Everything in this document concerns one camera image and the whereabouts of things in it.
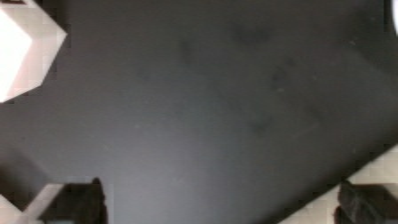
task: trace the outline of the black surface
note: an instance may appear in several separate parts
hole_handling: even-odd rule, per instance
[[[398,200],[384,185],[354,185],[344,181],[338,199],[344,213],[354,223],[398,223]]]
[[[47,224],[107,224],[102,182],[66,184],[40,220]]]
[[[335,224],[354,224],[342,207],[338,207],[335,211]]]
[[[70,38],[2,147],[102,177],[113,223],[274,223],[397,143],[384,2],[43,4]]]

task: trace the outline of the black object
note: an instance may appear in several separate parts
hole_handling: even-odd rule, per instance
[[[105,194],[100,179],[68,184],[40,217],[47,224],[107,224]]]
[[[398,224],[398,201],[384,185],[342,183],[340,206],[352,223]]]
[[[354,224],[342,207],[336,208],[335,212],[335,223],[336,224]]]

